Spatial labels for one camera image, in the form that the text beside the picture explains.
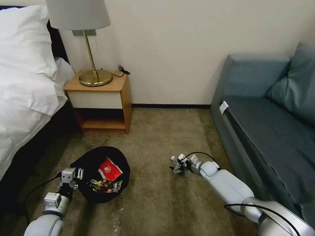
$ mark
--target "lampshade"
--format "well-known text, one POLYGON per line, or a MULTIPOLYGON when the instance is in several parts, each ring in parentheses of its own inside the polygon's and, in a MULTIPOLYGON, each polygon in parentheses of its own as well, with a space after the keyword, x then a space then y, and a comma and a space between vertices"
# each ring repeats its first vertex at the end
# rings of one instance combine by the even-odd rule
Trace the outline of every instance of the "lampshade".
POLYGON ((46 0, 51 26, 91 30, 111 24, 104 0, 46 0))

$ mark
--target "nightstand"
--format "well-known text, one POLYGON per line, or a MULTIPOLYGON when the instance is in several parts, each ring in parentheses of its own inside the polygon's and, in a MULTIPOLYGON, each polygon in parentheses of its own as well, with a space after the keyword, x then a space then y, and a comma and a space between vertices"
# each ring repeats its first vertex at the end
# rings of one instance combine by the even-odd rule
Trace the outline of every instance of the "nightstand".
POLYGON ((129 132, 132 108, 128 75, 117 77, 102 86, 88 87, 80 84, 81 70, 64 87, 74 114, 83 132, 129 132))

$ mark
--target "white wall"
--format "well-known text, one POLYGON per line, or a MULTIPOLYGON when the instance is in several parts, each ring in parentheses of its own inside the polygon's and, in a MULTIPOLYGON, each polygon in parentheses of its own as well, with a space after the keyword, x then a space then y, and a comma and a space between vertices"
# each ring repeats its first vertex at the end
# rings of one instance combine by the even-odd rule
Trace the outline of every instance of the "white wall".
MULTIPOLYGON (((314 0, 105 0, 112 25, 97 30, 97 67, 129 70, 133 103, 210 104, 229 53, 292 55, 315 42, 314 0)), ((2 5, 44 0, 0 0, 2 5)), ((84 39, 61 31, 73 68, 90 68, 84 39)))

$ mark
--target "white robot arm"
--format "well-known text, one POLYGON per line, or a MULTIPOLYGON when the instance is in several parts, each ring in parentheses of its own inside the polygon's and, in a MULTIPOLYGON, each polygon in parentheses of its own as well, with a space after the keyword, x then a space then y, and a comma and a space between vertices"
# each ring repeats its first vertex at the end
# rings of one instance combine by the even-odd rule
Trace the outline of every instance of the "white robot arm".
POLYGON ((57 193, 49 192, 44 198, 44 215, 32 221, 24 236, 59 236, 62 233, 62 217, 68 210, 73 191, 77 188, 75 170, 64 169, 61 173, 60 189, 57 193))
POLYGON ((236 176, 216 162, 201 162, 196 155, 171 157, 175 173, 189 170, 201 175, 233 211, 258 224, 259 236, 315 236, 315 230, 275 201, 260 201, 236 176))

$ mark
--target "headboard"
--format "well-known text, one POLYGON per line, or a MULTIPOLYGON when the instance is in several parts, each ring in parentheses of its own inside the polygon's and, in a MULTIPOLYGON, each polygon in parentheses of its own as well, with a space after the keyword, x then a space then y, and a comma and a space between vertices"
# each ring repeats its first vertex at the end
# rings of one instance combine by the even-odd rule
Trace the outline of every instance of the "headboard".
MULTIPOLYGON (((0 6, 0 10, 2 9, 8 9, 8 8, 23 8, 21 6, 0 6)), ((63 45, 63 42, 61 40, 59 31, 55 28, 52 28, 50 25, 50 21, 48 21, 47 24, 47 29, 50 33, 50 38, 52 39, 52 53, 55 57, 61 57, 63 58, 66 62, 69 63, 65 47, 63 45)))

